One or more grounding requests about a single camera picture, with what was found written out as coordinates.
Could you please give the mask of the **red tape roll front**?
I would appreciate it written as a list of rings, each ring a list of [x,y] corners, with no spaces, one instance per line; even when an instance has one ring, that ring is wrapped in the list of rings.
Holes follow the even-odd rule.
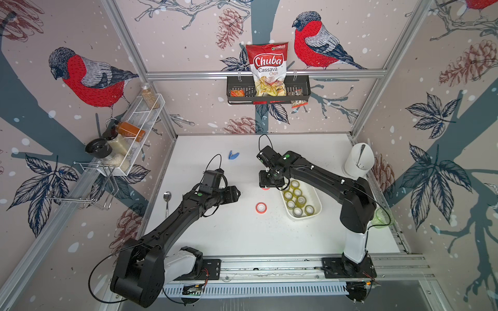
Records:
[[[267,212],[267,205],[264,202],[256,204],[255,210],[258,214],[265,214]]]

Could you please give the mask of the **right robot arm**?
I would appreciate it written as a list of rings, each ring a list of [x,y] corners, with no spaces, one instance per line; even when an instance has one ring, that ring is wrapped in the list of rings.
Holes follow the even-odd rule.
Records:
[[[340,221],[346,228],[345,247],[341,256],[322,259],[325,278],[376,278],[367,251],[368,230],[377,209],[369,182],[364,178],[354,180],[329,172],[293,151],[281,155],[271,146],[260,150],[257,158],[267,168],[259,173],[261,188],[282,190],[285,180],[303,181],[341,204]]]

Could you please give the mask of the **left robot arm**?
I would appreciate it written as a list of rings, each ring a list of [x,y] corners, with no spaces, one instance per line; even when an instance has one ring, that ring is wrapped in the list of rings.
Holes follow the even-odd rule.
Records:
[[[168,252],[206,211],[238,201],[241,193],[236,186],[220,186],[226,182],[223,169],[205,171],[201,182],[183,195],[177,209],[158,227],[139,240],[128,239],[117,253],[110,290],[147,308],[166,283],[183,275],[200,275],[201,251],[183,247],[172,256]]]

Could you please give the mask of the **yellow transparent tape roll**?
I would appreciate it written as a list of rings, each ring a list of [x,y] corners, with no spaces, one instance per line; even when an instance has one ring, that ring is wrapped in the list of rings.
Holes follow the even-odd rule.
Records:
[[[300,189],[294,189],[293,194],[295,197],[298,198],[298,197],[302,196],[302,191]]]
[[[315,214],[315,208],[311,205],[306,205],[304,207],[304,213],[307,215],[307,216],[311,216],[311,215],[314,215]]]
[[[297,180],[291,180],[290,181],[290,188],[291,189],[299,189],[300,188],[300,183]]]
[[[303,208],[305,207],[307,204],[307,198],[305,196],[299,196],[297,199],[296,199],[296,206],[299,207],[299,208]]]
[[[295,207],[296,207],[296,204],[293,200],[289,200],[286,202],[286,207],[289,209],[289,210],[293,210]]]
[[[286,202],[293,200],[294,194],[290,191],[284,191],[283,192],[283,197]]]

